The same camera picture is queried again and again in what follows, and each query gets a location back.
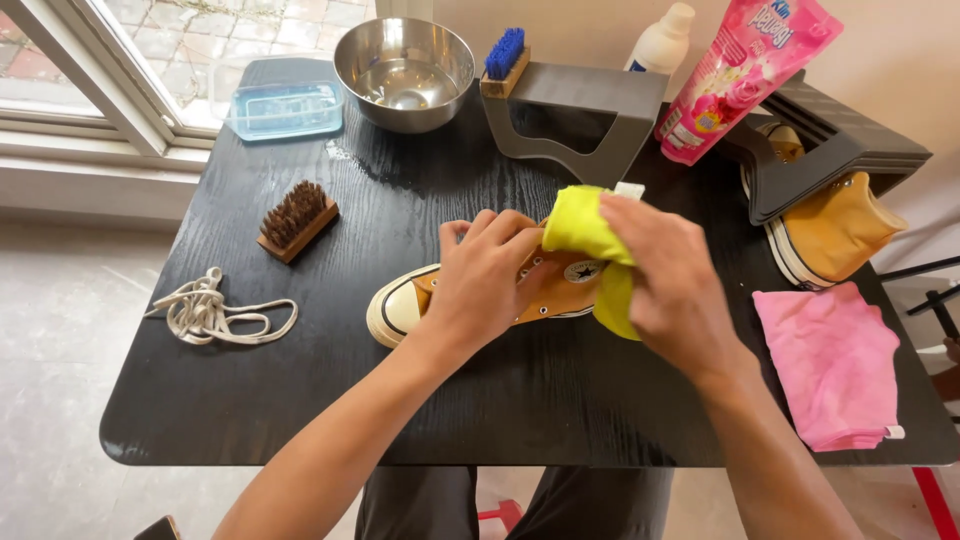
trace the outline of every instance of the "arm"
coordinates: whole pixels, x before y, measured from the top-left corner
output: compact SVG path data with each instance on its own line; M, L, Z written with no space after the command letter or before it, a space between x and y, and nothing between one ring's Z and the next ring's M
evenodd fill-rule
M325 537L423 402L530 303L551 270L540 265L516 282L523 260L540 243L536 225L512 210L484 210L472 224L444 223L439 285L427 314L267 463L214 539Z
M600 213L642 268L631 320L697 388L750 538L863 538L738 340L703 230L644 203L604 196Z

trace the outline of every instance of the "shoe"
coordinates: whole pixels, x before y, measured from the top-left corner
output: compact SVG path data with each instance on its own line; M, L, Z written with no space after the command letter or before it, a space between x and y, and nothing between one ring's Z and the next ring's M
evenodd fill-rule
M797 133L785 124L757 129L786 162L804 155ZM750 188L743 167L740 178ZM870 190L870 175L851 173L790 207L764 224L770 249L782 274L805 290L821 290L856 272L907 223L880 203Z
M517 280L546 260L557 262L557 270L543 281L537 298L517 317L515 325L539 319L579 317L593 311L600 285L597 278L607 263L582 253L547 252L538 247L523 262ZM391 349L399 345L430 308L439 273L440 264L430 264L378 290L367 307L367 328L373 338Z

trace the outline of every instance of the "dark pants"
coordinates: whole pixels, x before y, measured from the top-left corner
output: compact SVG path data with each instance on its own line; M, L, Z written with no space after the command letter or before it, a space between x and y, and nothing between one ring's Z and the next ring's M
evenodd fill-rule
M507 540L660 540L673 469L547 467ZM377 467L356 540L476 540L476 467Z

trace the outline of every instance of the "wood grain surface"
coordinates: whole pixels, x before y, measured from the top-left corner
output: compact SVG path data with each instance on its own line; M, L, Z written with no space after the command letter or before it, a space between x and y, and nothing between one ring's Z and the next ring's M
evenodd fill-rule
M527 133L549 132L583 148L595 146L610 121L547 109L517 116ZM264 213L303 179L320 183L340 215L287 266L253 240ZM704 227L736 331L789 417L751 293L791 287L763 229L747 219L738 165L711 151L686 167L664 158L651 137L627 180L647 185L650 204ZM502 156L476 84L453 121L424 135L384 132L349 105L345 128L331 137L245 144L223 129L153 298L220 266L229 306L290 298L300 319L283 338L257 347L189 345L161 316L144 320L103 416L104 450L131 465L266 463L390 352L370 336L365 310L382 285L438 260L441 223L485 208L540 220L557 190L575 182L552 162ZM900 337L894 361L906 438L815 458L825 465L955 461L956 432L873 268L853 280ZM278 324L287 315L271 313ZM381 463L719 467L723 457L680 373L585 316L509 329L441 386Z

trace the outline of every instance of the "pink microfiber cloth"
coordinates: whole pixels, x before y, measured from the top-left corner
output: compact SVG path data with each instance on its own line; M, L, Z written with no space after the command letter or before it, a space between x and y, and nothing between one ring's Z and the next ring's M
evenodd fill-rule
M875 448L897 425L897 335L856 284L755 292L770 357L797 434L813 452Z

